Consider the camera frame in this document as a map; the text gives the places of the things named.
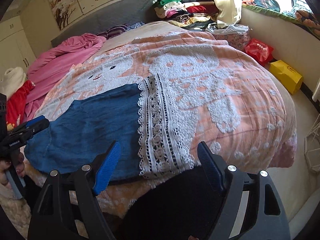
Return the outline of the left hand red nails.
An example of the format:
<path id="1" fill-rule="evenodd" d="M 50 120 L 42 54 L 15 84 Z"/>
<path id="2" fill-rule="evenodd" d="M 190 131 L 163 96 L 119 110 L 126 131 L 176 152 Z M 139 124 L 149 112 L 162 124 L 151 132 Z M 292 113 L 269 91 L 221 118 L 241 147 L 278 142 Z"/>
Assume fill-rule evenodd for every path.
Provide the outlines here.
<path id="1" fill-rule="evenodd" d="M 23 178 L 25 176 L 24 154 L 22 152 L 15 153 L 12 161 L 1 160 L 1 184 L 9 189 L 11 185 L 5 172 L 11 166 L 15 168 L 19 177 Z"/>

